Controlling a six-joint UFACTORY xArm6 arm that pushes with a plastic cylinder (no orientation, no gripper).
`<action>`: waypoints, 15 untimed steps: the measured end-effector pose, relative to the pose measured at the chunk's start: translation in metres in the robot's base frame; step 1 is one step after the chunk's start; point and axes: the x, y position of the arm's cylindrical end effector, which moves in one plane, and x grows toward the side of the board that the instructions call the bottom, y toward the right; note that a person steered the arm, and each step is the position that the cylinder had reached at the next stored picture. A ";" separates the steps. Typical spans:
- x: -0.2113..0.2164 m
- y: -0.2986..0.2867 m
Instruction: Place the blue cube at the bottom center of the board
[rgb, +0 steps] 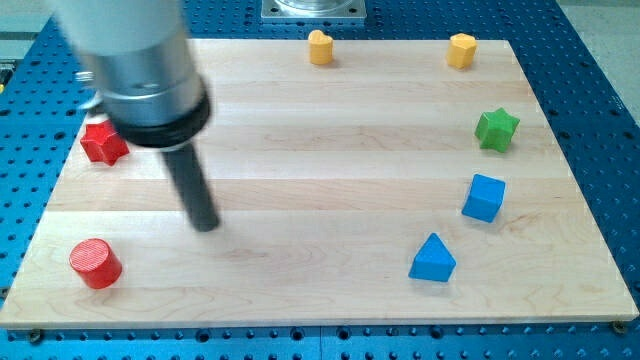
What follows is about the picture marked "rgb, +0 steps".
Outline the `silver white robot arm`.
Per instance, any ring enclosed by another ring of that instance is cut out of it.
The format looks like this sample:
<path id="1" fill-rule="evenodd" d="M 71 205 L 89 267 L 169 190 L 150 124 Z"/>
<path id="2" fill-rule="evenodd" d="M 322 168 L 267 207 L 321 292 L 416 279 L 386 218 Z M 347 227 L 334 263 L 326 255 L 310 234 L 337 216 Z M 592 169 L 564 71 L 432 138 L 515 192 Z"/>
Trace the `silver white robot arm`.
<path id="1" fill-rule="evenodd" d="M 172 147 L 207 123 L 211 105 L 177 0 L 52 0 L 55 18 L 94 75 L 103 108 L 125 140 Z"/>

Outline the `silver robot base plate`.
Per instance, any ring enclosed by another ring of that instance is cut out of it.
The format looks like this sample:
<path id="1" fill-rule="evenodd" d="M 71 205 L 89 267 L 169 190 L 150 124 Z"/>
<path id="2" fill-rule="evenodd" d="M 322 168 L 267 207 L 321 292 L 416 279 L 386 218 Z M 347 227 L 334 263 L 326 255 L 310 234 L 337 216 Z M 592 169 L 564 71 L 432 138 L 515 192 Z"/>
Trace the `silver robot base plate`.
<path id="1" fill-rule="evenodd" d="M 262 0 L 261 17 L 269 20 L 363 20 L 365 0 Z"/>

